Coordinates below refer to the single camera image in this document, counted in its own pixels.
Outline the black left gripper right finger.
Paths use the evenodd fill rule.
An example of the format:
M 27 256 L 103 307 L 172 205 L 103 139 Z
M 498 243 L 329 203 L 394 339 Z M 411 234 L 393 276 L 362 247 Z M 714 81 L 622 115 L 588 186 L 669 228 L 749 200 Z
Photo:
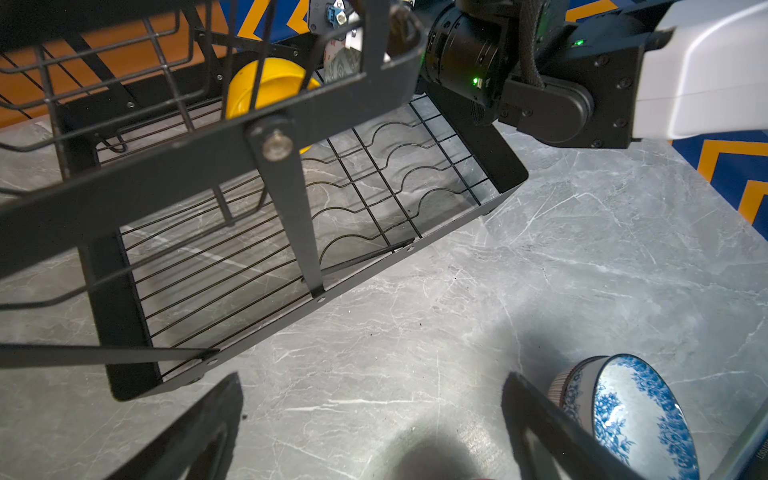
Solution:
M 523 375 L 505 380 L 501 410 L 523 479 L 638 479 Z

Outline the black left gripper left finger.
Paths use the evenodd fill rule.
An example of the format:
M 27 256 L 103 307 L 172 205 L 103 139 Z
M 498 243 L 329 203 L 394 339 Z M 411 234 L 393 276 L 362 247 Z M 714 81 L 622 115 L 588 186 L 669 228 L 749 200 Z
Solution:
M 111 479 L 224 479 L 243 408 L 239 375 L 222 379 Z

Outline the yellow bowl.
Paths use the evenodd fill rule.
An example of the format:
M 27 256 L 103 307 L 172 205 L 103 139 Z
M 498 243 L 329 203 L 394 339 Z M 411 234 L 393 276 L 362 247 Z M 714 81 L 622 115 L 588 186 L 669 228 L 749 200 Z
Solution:
M 251 110 L 259 67 L 258 60 L 252 61 L 238 70 L 230 81 L 224 109 L 227 120 L 241 117 Z M 257 87 L 254 108 L 262 109 L 295 97 L 300 92 L 305 76 L 306 70 L 290 60 L 267 58 Z

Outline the grey-green patterned bowl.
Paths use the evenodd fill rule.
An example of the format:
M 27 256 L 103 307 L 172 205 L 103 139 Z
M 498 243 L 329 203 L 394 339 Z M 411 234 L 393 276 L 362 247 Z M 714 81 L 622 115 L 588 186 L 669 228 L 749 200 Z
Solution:
M 360 70 L 361 52 L 348 48 L 340 40 L 331 40 L 325 47 L 323 56 L 323 78 L 326 83 L 333 83 L 355 75 Z

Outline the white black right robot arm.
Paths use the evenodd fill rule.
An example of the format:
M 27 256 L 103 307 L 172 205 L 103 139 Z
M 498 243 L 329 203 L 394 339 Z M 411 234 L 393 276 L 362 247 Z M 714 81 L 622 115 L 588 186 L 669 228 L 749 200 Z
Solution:
M 579 22 L 564 1 L 419 1 L 420 84 L 465 142 L 495 123 L 624 149 L 767 126 L 763 1 L 641 1 Z

